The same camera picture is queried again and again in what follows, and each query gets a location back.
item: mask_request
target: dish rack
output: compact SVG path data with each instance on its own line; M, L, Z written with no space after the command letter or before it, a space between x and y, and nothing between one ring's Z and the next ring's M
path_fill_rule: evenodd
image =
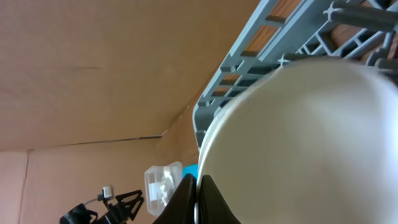
M230 99L291 61L322 56L357 60L370 53L366 65L396 80L398 52L397 47L391 48L398 32L398 1L368 0L370 7L365 7L364 0L303 0L287 18L270 15L277 2L259 3L196 103L192 116L199 149L213 118ZM337 47L329 33L338 24L361 29ZM260 52L246 51L262 26L277 27L277 31ZM231 74L238 78L227 78Z

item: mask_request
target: cardboard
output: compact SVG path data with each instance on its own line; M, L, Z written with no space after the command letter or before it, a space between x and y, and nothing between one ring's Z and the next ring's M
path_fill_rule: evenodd
M58 223L70 209L96 198L102 187L109 184L114 186L116 195L138 189L145 195L144 172L153 165L165 165L155 153L158 141L133 140L33 150L29 155L20 224ZM100 202L93 202L87 208L101 215L106 211ZM144 204L134 223L154 220Z
M3 1L0 150L162 134L258 2Z
M27 151L0 152L0 223L19 224Z

